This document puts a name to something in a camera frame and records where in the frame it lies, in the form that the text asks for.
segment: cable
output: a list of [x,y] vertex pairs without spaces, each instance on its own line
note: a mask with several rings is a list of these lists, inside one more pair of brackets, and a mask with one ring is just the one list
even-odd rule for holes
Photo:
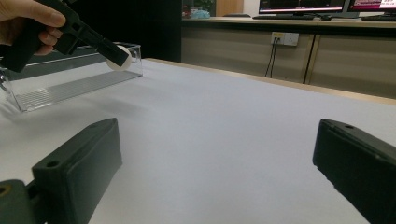
[[273,56],[273,64],[271,65],[270,78],[272,78],[272,71],[273,71],[273,69],[274,69],[275,56],[276,56],[276,46],[277,46],[277,41],[278,41],[278,40],[279,40],[279,39],[276,40],[275,46],[274,46],[274,56]]
[[267,77],[268,69],[270,68],[271,61],[272,61],[273,58],[274,58],[273,55],[274,55],[274,51],[276,50],[276,45],[277,45],[277,42],[278,42],[278,41],[279,41],[279,38],[278,38],[278,37],[275,37],[275,38],[274,38],[274,42],[273,42],[273,46],[272,46],[272,49],[271,49],[270,62],[268,62],[267,70],[265,71],[264,77]]

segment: wooden cabinet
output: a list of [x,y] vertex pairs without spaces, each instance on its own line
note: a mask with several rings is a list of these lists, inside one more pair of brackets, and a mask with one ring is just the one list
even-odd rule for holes
[[244,11],[244,0],[217,0],[216,16],[222,17],[229,13],[242,13]]

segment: keyboard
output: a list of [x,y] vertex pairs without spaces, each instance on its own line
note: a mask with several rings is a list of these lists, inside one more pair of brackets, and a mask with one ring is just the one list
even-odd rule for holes
[[361,17],[362,21],[396,21],[396,16],[383,16],[383,15],[377,15],[377,16],[367,16],[367,17]]
[[288,15],[278,15],[278,16],[255,16],[252,19],[253,20],[289,20],[289,21],[312,21],[315,18],[315,16],[308,16],[308,15],[303,15],[303,16],[288,16]]

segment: computer monitor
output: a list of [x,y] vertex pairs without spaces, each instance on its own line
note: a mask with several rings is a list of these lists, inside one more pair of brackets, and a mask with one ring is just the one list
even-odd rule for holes
[[342,12],[345,0],[260,0],[259,14]]
[[348,11],[396,13],[396,2],[389,0],[351,0]]
[[396,21],[394,0],[350,0],[351,12],[384,12],[384,15],[361,17],[362,21]]

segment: table surface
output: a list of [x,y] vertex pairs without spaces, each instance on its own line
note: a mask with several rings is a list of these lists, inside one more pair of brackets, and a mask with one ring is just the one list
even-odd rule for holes
[[396,101],[143,60],[144,75],[28,112],[0,104],[0,179],[117,118],[123,165],[91,222],[367,223],[312,163],[335,119],[396,146]]

